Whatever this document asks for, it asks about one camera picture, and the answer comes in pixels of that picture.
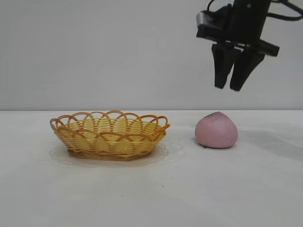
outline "woven basket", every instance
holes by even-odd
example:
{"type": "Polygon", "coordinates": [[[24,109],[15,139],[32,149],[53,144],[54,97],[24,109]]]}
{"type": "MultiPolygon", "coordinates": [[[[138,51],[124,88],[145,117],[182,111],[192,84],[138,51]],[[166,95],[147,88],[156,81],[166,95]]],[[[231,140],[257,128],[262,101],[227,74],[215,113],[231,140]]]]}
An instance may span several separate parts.
{"type": "Polygon", "coordinates": [[[121,111],[79,112],[50,120],[56,136],[76,157],[133,160],[147,156],[166,136],[165,116],[121,111]]]}

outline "white wall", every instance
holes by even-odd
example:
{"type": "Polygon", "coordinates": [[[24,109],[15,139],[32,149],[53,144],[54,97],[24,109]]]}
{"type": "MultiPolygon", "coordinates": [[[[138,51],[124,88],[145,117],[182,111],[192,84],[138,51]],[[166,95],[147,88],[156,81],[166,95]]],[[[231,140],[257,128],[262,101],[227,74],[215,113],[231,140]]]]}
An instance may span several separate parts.
{"type": "Polygon", "coordinates": [[[0,109],[303,109],[303,21],[269,18],[279,57],[219,90],[212,42],[196,38],[207,2],[0,0],[0,109]]]}

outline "white tabletop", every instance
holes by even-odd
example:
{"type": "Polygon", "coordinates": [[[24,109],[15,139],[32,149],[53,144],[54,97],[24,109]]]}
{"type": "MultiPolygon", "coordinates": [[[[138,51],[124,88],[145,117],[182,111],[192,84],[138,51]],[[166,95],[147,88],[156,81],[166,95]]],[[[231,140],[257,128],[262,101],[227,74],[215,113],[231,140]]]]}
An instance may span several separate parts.
{"type": "Polygon", "coordinates": [[[211,112],[136,111],[171,127],[131,162],[68,156],[49,120],[74,112],[0,112],[0,226],[301,226],[303,111],[223,111],[239,130],[227,150],[195,142],[211,112]]]}

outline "pink peach-shaped object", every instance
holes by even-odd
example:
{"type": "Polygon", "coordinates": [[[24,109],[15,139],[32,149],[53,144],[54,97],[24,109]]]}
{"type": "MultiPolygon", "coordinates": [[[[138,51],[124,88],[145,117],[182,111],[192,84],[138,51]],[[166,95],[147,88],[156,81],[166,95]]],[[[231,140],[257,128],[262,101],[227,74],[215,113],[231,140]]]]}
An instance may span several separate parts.
{"type": "Polygon", "coordinates": [[[221,112],[202,118],[196,125],[197,142],[208,148],[230,148],[238,139],[236,125],[221,112]]]}

